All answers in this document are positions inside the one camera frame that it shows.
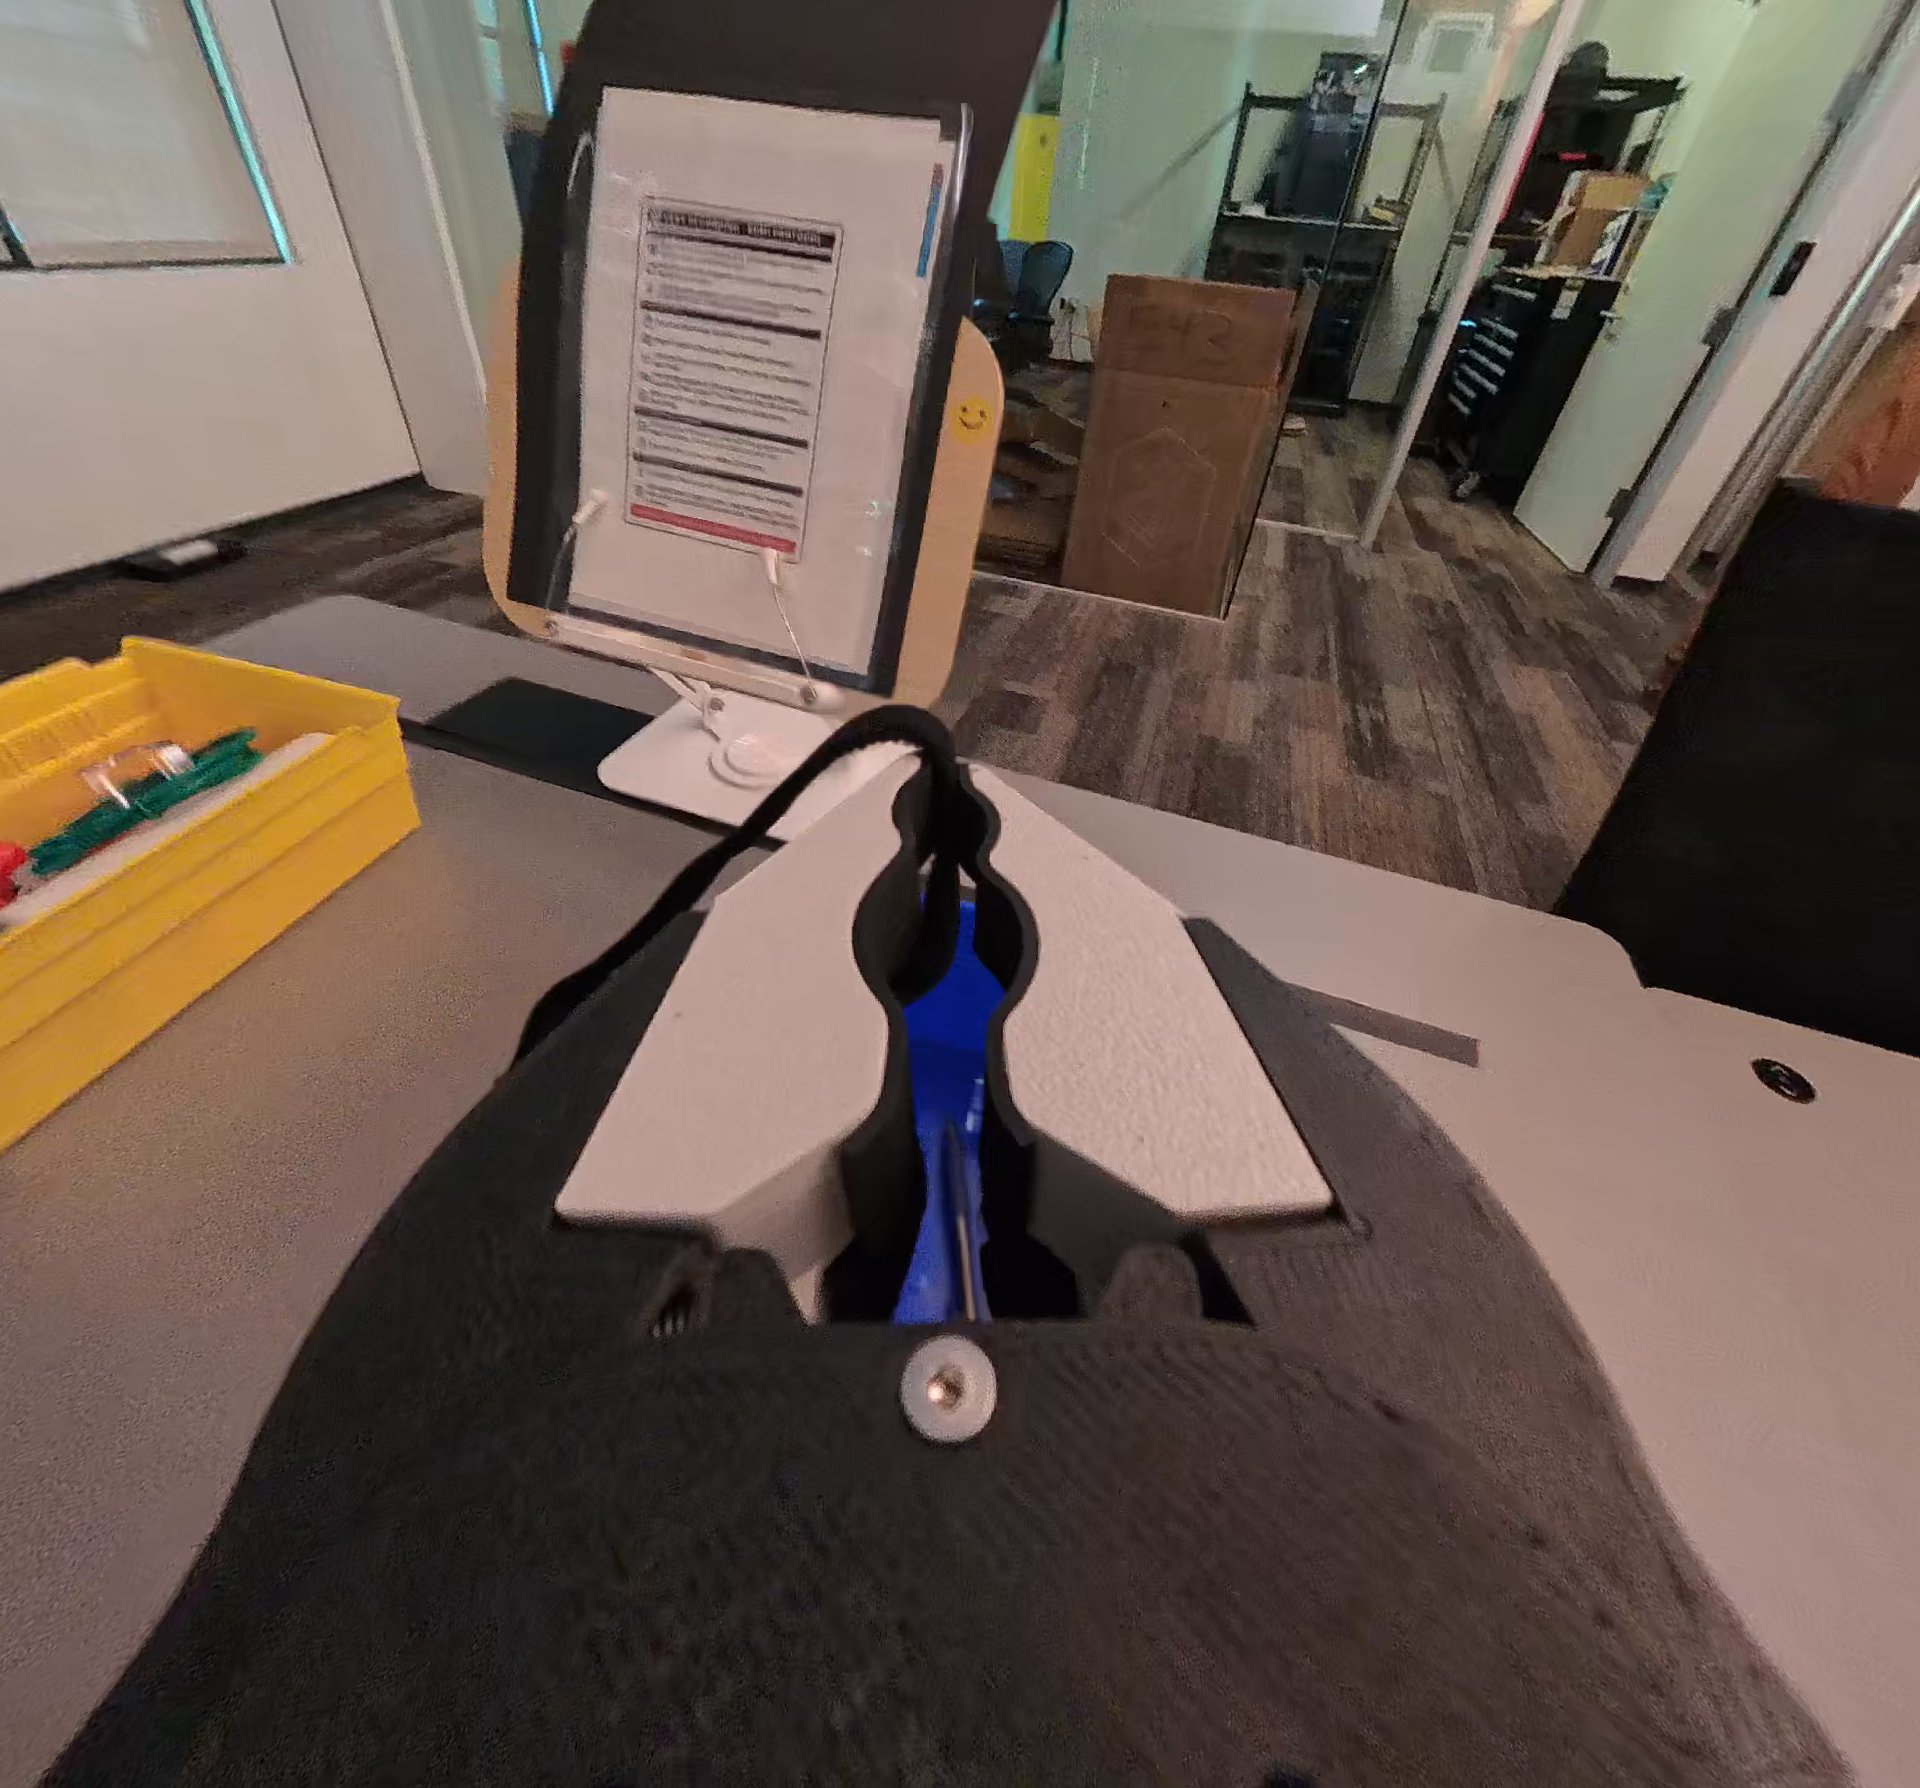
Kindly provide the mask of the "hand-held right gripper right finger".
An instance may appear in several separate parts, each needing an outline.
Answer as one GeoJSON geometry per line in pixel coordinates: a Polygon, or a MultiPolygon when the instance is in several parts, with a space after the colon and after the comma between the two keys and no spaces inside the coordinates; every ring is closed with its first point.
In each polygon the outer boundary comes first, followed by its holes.
{"type": "Polygon", "coordinates": [[[1072,1316],[1139,1248],[1321,1228],[1336,1197],[1186,916],[1002,777],[961,774],[983,1036],[979,1276],[1072,1316]]]}

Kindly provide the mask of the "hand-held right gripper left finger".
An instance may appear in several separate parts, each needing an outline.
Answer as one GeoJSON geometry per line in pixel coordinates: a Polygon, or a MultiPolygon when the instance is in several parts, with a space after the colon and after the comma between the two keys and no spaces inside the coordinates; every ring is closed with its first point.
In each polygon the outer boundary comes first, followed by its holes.
{"type": "Polygon", "coordinates": [[[769,1252],[856,1252],[896,1296],[920,1233],[903,975],[920,789],[884,767],[714,896],[555,1209],[769,1252]]]}

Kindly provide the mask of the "blue plastic bin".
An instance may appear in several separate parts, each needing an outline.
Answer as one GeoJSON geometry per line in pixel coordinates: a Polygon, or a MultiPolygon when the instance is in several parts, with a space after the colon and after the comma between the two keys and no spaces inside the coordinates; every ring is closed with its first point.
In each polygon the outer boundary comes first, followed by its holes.
{"type": "Polygon", "coordinates": [[[967,1142],[983,1296],[979,1319],[990,1319],[983,1268],[989,1228],[979,1203],[979,1135],[989,1104],[989,1019],[999,1000],[1002,984],[975,949],[975,908],[973,898],[965,898],[947,971],[906,1009],[912,1124],[923,1158],[923,1211],[906,1282],[892,1308],[896,1324],[958,1321],[939,1178],[939,1139],[947,1119],[967,1142]]]}

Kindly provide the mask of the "yellow plastic bin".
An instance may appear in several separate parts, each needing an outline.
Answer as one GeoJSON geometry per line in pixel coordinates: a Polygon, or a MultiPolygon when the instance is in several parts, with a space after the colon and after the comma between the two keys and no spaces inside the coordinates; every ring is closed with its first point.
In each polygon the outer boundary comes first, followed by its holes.
{"type": "Polygon", "coordinates": [[[2,683],[2,841],[33,850],[30,886],[306,732],[333,744],[2,936],[2,1149],[420,825],[397,696],[139,637],[2,683]],[[97,806],[80,767],[148,742],[193,774],[97,806]]]}

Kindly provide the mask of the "clear glass cube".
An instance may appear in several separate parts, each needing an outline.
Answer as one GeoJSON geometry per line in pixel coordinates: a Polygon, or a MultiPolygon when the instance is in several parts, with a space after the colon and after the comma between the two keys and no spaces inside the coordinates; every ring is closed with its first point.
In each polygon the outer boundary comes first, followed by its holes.
{"type": "Polygon", "coordinates": [[[97,806],[133,813],[137,803],[156,789],[156,785],[179,781],[196,767],[189,755],[176,742],[148,742],[110,752],[102,759],[80,767],[80,781],[93,794],[97,806]]]}

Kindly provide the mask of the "black desk mat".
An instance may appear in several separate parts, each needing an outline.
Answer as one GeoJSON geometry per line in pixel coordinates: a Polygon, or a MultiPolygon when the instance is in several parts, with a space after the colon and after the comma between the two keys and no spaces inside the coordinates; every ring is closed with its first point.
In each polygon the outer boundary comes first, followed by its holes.
{"type": "Polygon", "coordinates": [[[651,722],[646,712],[525,676],[495,679],[428,719],[400,716],[402,736],[422,750],[621,806],[629,797],[607,786],[600,764],[651,722]]]}

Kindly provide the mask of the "brown cardboard box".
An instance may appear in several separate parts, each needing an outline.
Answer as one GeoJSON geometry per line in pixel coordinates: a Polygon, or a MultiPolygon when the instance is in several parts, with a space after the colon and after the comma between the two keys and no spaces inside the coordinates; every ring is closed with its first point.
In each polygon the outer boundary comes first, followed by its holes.
{"type": "Polygon", "coordinates": [[[1061,584],[1223,619],[1317,287],[1112,275],[1061,584]]]}

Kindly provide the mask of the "black fabric chair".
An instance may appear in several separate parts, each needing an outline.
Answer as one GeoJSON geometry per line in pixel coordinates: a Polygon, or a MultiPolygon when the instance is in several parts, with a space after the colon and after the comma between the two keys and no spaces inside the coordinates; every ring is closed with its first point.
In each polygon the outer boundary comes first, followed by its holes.
{"type": "Polygon", "coordinates": [[[1554,912],[1643,988],[1917,1055],[1917,510],[1767,495],[1554,912]]]}

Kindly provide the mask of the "instruction sheet sign stand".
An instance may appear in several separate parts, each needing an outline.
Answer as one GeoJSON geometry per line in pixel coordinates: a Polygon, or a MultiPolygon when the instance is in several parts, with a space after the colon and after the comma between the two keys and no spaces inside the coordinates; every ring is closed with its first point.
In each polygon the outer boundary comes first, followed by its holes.
{"type": "Polygon", "coordinates": [[[899,744],[779,781],[954,665],[1003,382],[989,212],[1061,0],[592,0],[491,371],[484,574],[651,673],[619,801],[791,841],[899,744]]]}

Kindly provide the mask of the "black tool cabinet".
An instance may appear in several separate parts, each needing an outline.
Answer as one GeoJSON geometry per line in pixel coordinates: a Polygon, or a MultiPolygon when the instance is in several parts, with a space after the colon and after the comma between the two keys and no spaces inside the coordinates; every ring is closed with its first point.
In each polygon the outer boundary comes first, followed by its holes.
{"type": "Polygon", "coordinates": [[[1518,503],[1619,291],[1554,265],[1500,265],[1475,288],[1421,423],[1452,499],[1518,503]]]}

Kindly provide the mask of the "black metal shelf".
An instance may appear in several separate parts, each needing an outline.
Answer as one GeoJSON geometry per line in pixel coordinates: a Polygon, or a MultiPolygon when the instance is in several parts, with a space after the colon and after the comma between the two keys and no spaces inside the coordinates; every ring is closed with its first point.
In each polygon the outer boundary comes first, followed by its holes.
{"type": "Polygon", "coordinates": [[[1366,340],[1439,149],[1444,102],[1385,98],[1386,60],[1322,50],[1298,93],[1246,87],[1206,277],[1311,293],[1290,382],[1306,414],[1356,402],[1366,340]]]}

